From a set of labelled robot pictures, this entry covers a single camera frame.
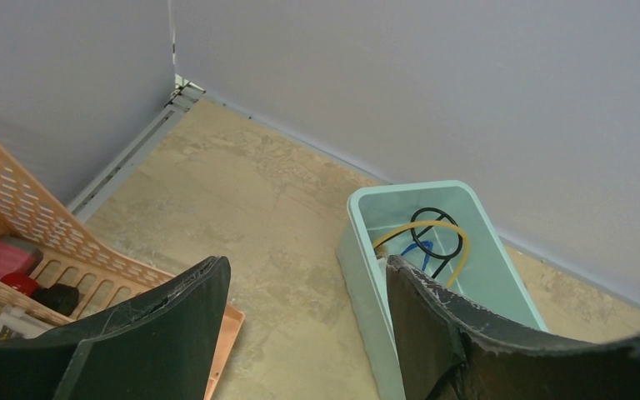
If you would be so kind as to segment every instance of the gray backdrop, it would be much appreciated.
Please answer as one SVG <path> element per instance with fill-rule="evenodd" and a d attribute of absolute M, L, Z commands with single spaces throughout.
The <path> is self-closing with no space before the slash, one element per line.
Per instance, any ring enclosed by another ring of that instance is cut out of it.
<path fill-rule="evenodd" d="M 640 303 L 640 2 L 175 0 L 181 75 Z"/>
<path fill-rule="evenodd" d="M 61 201 L 165 106 L 163 0 L 0 0 L 0 142 Z"/>

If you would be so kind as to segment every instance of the mint green container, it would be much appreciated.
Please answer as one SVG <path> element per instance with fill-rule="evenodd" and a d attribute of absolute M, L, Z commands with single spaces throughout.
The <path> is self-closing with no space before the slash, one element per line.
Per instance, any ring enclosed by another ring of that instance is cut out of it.
<path fill-rule="evenodd" d="M 383 400 L 405 397 L 393 341 L 386 278 L 377 263 L 372 241 L 409 223 L 413 213 L 423 207 L 439 208 L 450 214 L 469 235 L 472 245 L 469 259 L 452 290 L 505 318 L 547 331 L 477 194 L 467 184 L 440 181 L 359 189 L 347 202 L 350 223 L 337 247 L 337 259 Z M 418 219 L 436 216 L 426 212 Z M 438 254 L 452 253 L 458 245 L 458 235 L 446 228 L 432 229 L 421 239 L 434 241 L 433 251 Z M 412 242 L 411 233 L 406 231 L 386 244 L 389 254 L 399 254 Z M 416 249 L 405 258 L 420 268 L 423 256 Z M 439 282 L 446 283 L 461 256 L 458 254 L 445 267 L 438 276 Z M 439 260 L 431 258 L 426 272 L 430 274 L 439 265 Z"/>

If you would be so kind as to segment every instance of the beige table surface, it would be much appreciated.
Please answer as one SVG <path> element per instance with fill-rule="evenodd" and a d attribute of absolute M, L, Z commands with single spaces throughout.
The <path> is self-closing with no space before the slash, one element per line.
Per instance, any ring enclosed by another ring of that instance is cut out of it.
<path fill-rule="evenodd" d="M 217 399 L 374 399 L 334 251 L 348 196 L 375 184 L 202 100 L 87 226 L 173 273 L 210 255 L 229 257 L 229 301 L 247 321 Z M 509 255 L 553 333 L 603 342 L 640 332 L 637 309 Z"/>

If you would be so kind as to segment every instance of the yellow tube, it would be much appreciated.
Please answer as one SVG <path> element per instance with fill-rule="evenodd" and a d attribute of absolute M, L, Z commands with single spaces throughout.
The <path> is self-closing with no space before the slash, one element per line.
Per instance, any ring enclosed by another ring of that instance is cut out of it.
<path fill-rule="evenodd" d="M 457 225 L 452 225 L 450 222 L 444 222 L 444 221 L 409 222 L 406 225 L 402 225 L 400 227 L 392 229 L 391 232 L 375 240 L 372 243 L 372 247 L 376 249 L 379 246 L 383 245 L 385 242 L 388 242 L 390 239 L 392 239 L 394 236 L 398 235 L 399 233 L 403 233 L 411 228 L 420 228 L 420 227 L 448 228 L 448 229 L 452 229 L 462 237 L 462 246 L 463 246 L 462 257 L 460 258 L 460 262 L 457 264 L 457 268 L 455 268 L 455 271 L 452 272 L 452 275 L 447 280 L 447 287 L 450 288 L 453 285 L 453 283 L 455 283 L 455 280 L 458 279 L 458 275 L 465 267 L 465 263 L 468 261 L 468 255 L 470 253 L 470 239 L 468 237 L 468 234 L 461 227 Z"/>

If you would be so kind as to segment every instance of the red ball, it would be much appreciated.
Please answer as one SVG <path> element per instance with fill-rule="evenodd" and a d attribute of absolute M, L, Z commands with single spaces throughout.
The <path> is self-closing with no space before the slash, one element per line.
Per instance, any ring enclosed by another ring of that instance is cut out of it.
<path fill-rule="evenodd" d="M 4 277 L 1 278 L 1 282 L 18 290 L 20 293 L 23 293 L 28 297 L 31 297 L 33 292 L 40 288 L 40 285 L 35 281 L 35 279 L 17 272 L 4 275 Z"/>

